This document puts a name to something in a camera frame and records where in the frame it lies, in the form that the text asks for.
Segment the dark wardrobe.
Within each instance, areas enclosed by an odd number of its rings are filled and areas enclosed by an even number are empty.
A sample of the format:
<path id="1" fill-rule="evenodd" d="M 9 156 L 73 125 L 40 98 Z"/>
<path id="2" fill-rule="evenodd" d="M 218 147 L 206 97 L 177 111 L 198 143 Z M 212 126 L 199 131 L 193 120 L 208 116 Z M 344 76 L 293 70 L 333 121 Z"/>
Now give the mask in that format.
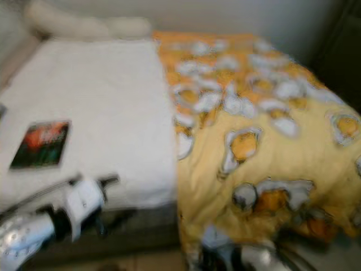
<path id="1" fill-rule="evenodd" d="M 361 94 L 361 0 L 345 0 L 312 70 L 337 93 Z"/>

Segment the cream knotted bolster pillow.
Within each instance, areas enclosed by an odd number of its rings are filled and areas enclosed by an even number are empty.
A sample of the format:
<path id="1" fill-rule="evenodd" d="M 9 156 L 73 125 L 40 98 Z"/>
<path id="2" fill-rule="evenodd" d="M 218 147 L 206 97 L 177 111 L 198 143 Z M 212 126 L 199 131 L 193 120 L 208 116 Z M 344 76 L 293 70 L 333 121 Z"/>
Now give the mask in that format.
<path id="1" fill-rule="evenodd" d="M 150 20 L 141 16 L 73 15 L 46 0 L 31 0 L 25 7 L 28 24 L 44 36 L 78 41 L 139 40 L 152 36 Z"/>

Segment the dark red green book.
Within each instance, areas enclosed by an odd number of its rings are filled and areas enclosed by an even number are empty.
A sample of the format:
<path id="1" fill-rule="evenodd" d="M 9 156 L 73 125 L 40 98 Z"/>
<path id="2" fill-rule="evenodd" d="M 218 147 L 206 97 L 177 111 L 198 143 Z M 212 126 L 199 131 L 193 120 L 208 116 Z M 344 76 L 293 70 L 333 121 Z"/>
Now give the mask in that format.
<path id="1" fill-rule="evenodd" d="M 11 170 L 58 166 L 71 127 L 69 120 L 34 123 L 21 140 Z"/>

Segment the grey bed base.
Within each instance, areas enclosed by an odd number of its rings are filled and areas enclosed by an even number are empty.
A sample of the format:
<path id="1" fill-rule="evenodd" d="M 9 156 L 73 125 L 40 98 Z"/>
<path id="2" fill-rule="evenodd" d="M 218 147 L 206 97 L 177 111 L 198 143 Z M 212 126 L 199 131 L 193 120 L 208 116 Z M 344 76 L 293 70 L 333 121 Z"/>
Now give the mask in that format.
<path id="1" fill-rule="evenodd" d="M 26 268 L 100 260 L 180 244 L 177 207 L 173 203 L 150 209 L 105 210 L 99 217 L 105 234 L 91 226 L 75 242 L 52 243 L 39 251 Z"/>

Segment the orange yellow cartoon blanket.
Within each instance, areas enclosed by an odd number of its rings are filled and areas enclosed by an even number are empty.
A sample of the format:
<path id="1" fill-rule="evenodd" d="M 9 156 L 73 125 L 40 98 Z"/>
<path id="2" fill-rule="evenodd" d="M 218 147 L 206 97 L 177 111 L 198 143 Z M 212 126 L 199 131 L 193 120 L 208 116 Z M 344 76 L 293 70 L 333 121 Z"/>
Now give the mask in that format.
<path id="1" fill-rule="evenodd" d="M 281 230 L 361 233 L 361 114 L 252 34 L 157 32 L 175 106 L 179 235 L 188 264 L 209 225 L 233 243 Z"/>

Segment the white quilted mattress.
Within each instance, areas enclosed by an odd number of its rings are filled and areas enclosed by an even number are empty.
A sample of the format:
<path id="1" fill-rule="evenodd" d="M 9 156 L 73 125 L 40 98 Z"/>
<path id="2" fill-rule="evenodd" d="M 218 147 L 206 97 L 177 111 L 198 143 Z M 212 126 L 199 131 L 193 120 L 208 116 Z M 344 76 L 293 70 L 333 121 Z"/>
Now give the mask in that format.
<path id="1" fill-rule="evenodd" d="M 117 174 L 109 209 L 154 208 L 177 199 L 174 110 L 151 40 L 43 43 L 2 92 L 0 203 L 16 202 L 69 177 Z M 55 167 L 10 170 L 35 123 L 69 121 Z"/>

